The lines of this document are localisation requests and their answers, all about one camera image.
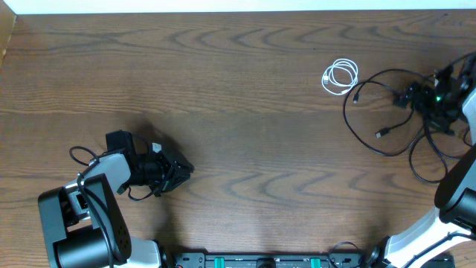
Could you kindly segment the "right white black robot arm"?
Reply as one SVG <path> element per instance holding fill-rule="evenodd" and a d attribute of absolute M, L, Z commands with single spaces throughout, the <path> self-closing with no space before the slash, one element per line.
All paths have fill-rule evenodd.
<path fill-rule="evenodd" d="M 387 237 L 367 267 L 423 267 L 459 243 L 475 239 L 475 83 L 439 81 L 436 105 L 455 106 L 467 120 L 471 147 L 440 181 L 434 208 L 405 231 Z"/>

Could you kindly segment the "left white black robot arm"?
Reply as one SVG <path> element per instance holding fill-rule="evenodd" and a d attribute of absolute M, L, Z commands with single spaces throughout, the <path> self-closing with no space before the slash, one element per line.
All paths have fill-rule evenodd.
<path fill-rule="evenodd" d="M 93 155 L 76 179 L 38 197 L 50 267 L 164 267 L 154 240 L 133 238 L 115 194 L 148 186 L 159 197 L 186 182 L 194 166 L 180 153 Z"/>

